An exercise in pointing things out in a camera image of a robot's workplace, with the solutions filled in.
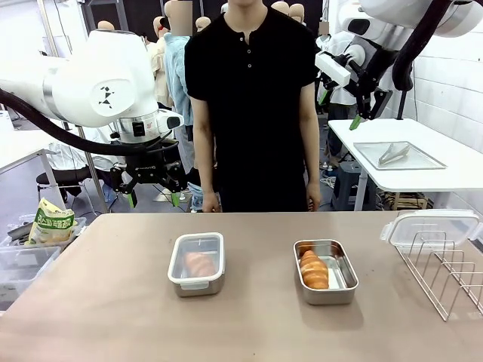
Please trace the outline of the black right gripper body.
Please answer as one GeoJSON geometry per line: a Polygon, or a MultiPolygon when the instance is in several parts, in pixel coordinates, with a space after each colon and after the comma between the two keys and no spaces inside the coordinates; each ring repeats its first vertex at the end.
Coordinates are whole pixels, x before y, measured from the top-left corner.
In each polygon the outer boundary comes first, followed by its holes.
{"type": "Polygon", "coordinates": [[[366,102],[371,94],[377,102],[384,100],[387,90],[379,87],[379,81],[386,71],[387,51],[370,45],[354,44],[357,82],[355,96],[358,102],[366,102]]]}

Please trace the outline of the person's right hand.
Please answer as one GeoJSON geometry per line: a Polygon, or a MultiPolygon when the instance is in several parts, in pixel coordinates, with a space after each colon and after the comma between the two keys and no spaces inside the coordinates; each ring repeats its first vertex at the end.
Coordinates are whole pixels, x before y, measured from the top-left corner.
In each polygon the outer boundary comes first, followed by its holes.
{"type": "Polygon", "coordinates": [[[204,213],[218,213],[220,210],[217,194],[214,191],[203,192],[202,211],[204,213]]]}

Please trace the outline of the person's left hand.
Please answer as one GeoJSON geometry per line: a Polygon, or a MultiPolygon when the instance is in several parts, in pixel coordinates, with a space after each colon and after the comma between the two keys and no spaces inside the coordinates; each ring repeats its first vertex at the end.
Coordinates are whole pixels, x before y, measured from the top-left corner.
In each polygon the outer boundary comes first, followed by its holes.
{"type": "Polygon", "coordinates": [[[319,209],[321,203],[320,184],[317,180],[308,182],[306,186],[306,196],[308,210],[310,212],[316,212],[319,209]]]}

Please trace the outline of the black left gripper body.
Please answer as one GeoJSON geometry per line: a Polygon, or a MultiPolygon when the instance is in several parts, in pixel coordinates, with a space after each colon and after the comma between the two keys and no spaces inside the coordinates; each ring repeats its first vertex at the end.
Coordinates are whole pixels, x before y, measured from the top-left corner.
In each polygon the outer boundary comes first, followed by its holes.
{"type": "Polygon", "coordinates": [[[162,150],[125,157],[126,172],[135,184],[167,185],[165,157],[162,150]]]}

